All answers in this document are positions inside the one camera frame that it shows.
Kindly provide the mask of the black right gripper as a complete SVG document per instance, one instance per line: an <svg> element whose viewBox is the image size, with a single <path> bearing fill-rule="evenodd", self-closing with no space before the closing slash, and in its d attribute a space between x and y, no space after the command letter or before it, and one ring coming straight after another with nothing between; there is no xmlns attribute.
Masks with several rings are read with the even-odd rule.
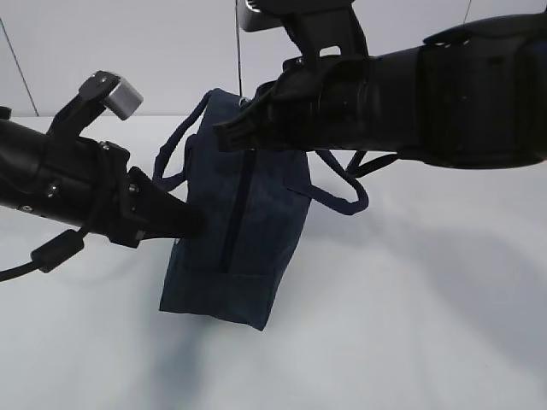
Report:
<svg viewBox="0 0 547 410"><path fill-rule="evenodd" d="M321 58L317 74L289 60L232 120L214 125L223 152L366 150L374 146L365 101L372 60Z"/></svg>

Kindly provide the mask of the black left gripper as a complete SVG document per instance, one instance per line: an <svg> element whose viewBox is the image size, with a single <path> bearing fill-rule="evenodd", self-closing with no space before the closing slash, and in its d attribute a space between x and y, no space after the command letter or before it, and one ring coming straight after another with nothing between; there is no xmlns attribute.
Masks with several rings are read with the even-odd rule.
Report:
<svg viewBox="0 0 547 410"><path fill-rule="evenodd" d="M91 209L77 230L79 238L95 233L113 244L137 248L143 239L195 237L203 230L205 217L199 209L166 192L140 168L127 172L127 149L90 138L78 143L97 164Z"/></svg>

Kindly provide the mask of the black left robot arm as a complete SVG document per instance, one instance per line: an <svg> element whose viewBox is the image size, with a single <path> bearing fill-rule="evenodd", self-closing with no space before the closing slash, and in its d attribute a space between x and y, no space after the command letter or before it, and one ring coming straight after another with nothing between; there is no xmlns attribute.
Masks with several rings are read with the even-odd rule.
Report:
<svg viewBox="0 0 547 410"><path fill-rule="evenodd" d="M156 185L115 143L58 139L1 120L1 203L46 219L86 226L111 243L195 237L206 219Z"/></svg>

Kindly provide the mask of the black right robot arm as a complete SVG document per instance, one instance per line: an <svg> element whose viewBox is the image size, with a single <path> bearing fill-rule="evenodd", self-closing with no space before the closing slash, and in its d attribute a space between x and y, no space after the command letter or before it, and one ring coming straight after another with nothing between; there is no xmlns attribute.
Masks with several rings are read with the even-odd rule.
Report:
<svg viewBox="0 0 547 410"><path fill-rule="evenodd" d="M349 173L397 160L502 169L546 158L546 16L477 20L371 56L351 6L281 16L300 57L215 127L223 151L349 150Z"/></svg>

